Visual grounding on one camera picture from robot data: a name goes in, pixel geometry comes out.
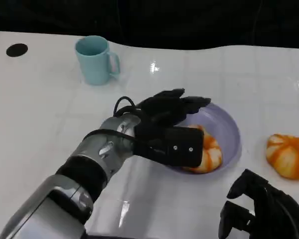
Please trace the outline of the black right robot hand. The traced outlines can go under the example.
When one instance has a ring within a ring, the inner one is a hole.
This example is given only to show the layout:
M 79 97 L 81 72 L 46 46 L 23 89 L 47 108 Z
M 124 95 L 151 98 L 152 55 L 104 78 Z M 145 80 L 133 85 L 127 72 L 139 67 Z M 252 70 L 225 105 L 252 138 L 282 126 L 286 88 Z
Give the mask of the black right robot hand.
M 254 201 L 253 213 L 231 202 L 241 195 Z M 233 228 L 247 232 L 251 239 L 299 239 L 299 204 L 265 178 L 245 169 L 227 194 L 218 237 L 227 238 Z

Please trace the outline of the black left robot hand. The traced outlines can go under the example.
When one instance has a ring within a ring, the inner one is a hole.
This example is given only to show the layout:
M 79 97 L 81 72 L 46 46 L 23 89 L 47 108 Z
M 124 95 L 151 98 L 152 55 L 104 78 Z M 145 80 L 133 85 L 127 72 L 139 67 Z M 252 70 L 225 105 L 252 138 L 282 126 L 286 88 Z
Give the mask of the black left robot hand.
M 135 155 L 174 167 L 201 164 L 204 132 L 178 124 L 209 105 L 211 99 L 184 97 L 184 92 L 184 89 L 162 91 L 137 104 L 145 118 L 134 128 Z

